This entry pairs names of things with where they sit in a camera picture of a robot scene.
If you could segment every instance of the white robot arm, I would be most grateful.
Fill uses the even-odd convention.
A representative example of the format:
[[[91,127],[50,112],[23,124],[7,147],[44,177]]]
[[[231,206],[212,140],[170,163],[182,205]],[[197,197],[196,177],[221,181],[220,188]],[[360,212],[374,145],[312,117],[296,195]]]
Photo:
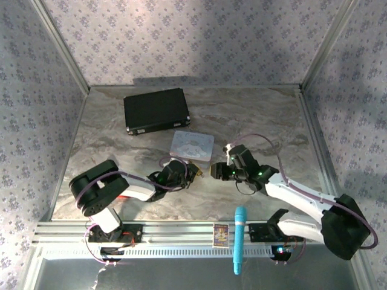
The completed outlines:
[[[348,195],[335,198],[287,179],[274,167],[259,165],[244,145],[233,147],[228,144],[224,151],[227,163],[213,164],[212,177],[245,182],[254,192],[285,201],[307,214],[278,210],[268,220],[272,236],[315,240],[325,244],[338,257],[349,260],[371,233],[372,228],[355,200]]]

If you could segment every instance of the wall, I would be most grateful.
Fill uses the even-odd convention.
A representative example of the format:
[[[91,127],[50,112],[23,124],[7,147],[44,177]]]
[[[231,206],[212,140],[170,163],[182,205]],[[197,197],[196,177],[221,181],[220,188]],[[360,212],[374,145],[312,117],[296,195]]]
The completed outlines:
[[[89,85],[300,83],[341,0],[45,0]]]
[[[306,95],[342,191],[379,234],[368,254],[387,289],[387,4],[359,2]]]
[[[28,0],[0,1],[0,90],[0,289],[14,289],[83,99]]]

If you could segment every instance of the clear plastic container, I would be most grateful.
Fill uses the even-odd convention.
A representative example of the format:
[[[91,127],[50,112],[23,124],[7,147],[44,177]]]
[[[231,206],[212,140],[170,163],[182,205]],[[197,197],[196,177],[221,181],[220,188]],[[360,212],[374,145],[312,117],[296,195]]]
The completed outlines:
[[[192,161],[202,168],[210,166],[214,137],[211,135],[176,131],[169,154]]]

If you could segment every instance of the blue object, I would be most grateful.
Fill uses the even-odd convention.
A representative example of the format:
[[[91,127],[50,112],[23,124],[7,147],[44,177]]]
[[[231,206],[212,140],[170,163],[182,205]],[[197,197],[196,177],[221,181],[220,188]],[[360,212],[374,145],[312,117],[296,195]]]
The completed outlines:
[[[237,207],[235,210],[235,240],[234,240],[234,273],[240,275],[243,263],[244,226],[247,220],[245,207]]]

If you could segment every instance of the marble surface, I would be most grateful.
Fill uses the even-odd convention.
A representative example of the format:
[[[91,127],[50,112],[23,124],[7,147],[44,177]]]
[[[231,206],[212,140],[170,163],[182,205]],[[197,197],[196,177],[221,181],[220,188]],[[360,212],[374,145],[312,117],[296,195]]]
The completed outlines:
[[[166,88],[96,87],[88,96],[53,219],[85,219],[75,208],[68,183],[76,175],[110,158],[123,171],[146,176],[159,170],[169,153],[174,130],[130,137],[125,131],[123,98]],[[184,88],[192,124],[183,130],[215,137],[212,162],[225,161],[222,148],[238,136],[260,133],[277,145],[287,175],[320,190],[317,167],[293,91],[269,88]],[[260,164],[278,167],[273,149],[263,139],[242,141]],[[241,190],[249,192],[247,187]],[[123,220],[233,220],[245,205],[249,220],[268,219],[282,201],[256,193],[241,195],[234,182],[213,179],[208,171],[189,190],[167,193],[157,202],[116,199],[112,205]]]

